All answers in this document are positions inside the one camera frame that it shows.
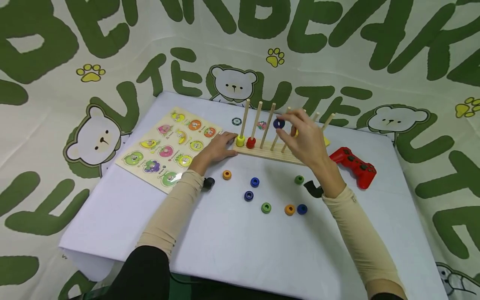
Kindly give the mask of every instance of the fabric backdrop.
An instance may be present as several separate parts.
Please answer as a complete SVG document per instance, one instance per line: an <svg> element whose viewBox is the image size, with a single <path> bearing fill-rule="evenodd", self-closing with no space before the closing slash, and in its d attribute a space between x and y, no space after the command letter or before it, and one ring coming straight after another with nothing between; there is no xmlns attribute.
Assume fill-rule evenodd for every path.
<svg viewBox="0 0 480 300"><path fill-rule="evenodd" d="M479 2L0 0L0 298L111 282L58 241L162 91L389 136L445 291L478 297Z"/></svg>

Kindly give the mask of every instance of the beige arm sleeve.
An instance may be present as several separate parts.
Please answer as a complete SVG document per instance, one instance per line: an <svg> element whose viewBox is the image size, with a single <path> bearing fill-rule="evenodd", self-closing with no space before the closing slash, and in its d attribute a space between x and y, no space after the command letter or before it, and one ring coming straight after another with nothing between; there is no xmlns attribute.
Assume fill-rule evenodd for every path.
<svg viewBox="0 0 480 300"><path fill-rule="evenodd" d="M336 198L322 196L336 220L348 252L366 285L374 279L395 282L405 290L385 244L347 186Z"/></svg>
<svg viewBox="0 0 480 300"><path fill-rule="evenodd" d="M170 194L153 214L135 247L154 246L165 252L168 260L177 237L192 214L200 194L203 176L192 170L182 174Z"/></svg>

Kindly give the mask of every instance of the left hand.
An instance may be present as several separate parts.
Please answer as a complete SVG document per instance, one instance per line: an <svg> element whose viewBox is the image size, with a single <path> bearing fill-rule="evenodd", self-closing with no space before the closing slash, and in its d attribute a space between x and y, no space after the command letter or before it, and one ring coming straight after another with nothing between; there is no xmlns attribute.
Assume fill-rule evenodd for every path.
<svg viewBox="0 0 480 300"><path fill-rule="evenodd" d="M236 133L227 131L222 134L217 134L210 144L195 156L188 169L204 176L210 163L223 160L229 156L237 156L237 151L227 150L227 144L235 139L237 135Z"/></svg>
<svg viewBox="0 0 480 300"><path fill-rule="evenodd" d="M237 151L227 150L227 144L236 138L237 135L238 134L236 133L228 131L225 131L222 134L217 134L198 156L203 156L204 159L209 159L212 162L217 162L230 156L237 156Z"/></svg>

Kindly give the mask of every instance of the hand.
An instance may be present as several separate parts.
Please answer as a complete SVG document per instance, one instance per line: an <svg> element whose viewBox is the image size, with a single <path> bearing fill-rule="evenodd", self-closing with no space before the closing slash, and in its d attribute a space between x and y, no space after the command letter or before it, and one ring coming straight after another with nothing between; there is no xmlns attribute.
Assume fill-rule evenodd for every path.
<svg viewBox="0 0 480 300"><path fill-rule="evenodd" d="M302 163L309 168L314 168L330 160L322 129L310 119L303 109L292 110L278 118L292 123L290 135L283 129L277 129L276 132Z"/></svg>
<svg viewBox="0 0 480 300"><path fill-rule="evenodd" d="M237 137L238 134L231 132L223 132L217 134L210 144L207 145L195 158L193 159L188 169L193 170L200 174L205 175L207 167L212 162L223 160L230 156L237 156L238 152L235 150L227 150L227 145L230 141Z"/></svg>
<svg viewBox="0 0 480 300"><path fill-rule="evenodd" d="M276 133L287 144L290 151L307 167L312 169L329 198L336 198L345 189L345 182L334 161L328 157L322 129L313 122L303 109L278 116L292 123L290 135L278 128Z"/></svg>

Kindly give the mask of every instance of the table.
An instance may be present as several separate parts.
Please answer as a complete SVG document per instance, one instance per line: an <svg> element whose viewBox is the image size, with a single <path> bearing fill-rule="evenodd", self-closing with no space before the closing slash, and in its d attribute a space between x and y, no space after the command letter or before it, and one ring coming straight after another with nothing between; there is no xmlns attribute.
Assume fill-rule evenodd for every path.
<svg viewBox="0 0 480 300"><path fill-rule="evenodd" d="M173 107L179 106L239 132L232 124L243 108L173 93L162 93L139 122L126 147ZM262 112L260 120L267 120ZM255 118L250 111L248 137ZM256 130L257 143L262 130ZM394 262L410 300L447 299L412 196L392 142L385 136L330 125L325 131L331 154L349 147L377 171L369 189L357 188L348 169L340 171L369 216ZM271 125L267 140L273 140ZM232 179L222 179L229 169ZM336 223L321 199L310 196L294 178L318 182L305 166L238 155L212 166L216 180L202 193L189 224L174 248L172 272L198 276L302 299L366 299L355 265ZM251 202L243 199L258 177ZM60 247L91 280L107 276L114 261L125 261L165 194L124 169L112 165L61 238ZM263 202L272 211L261 212ZM308 213L287 216L287 204L308 206Z"/></svg>

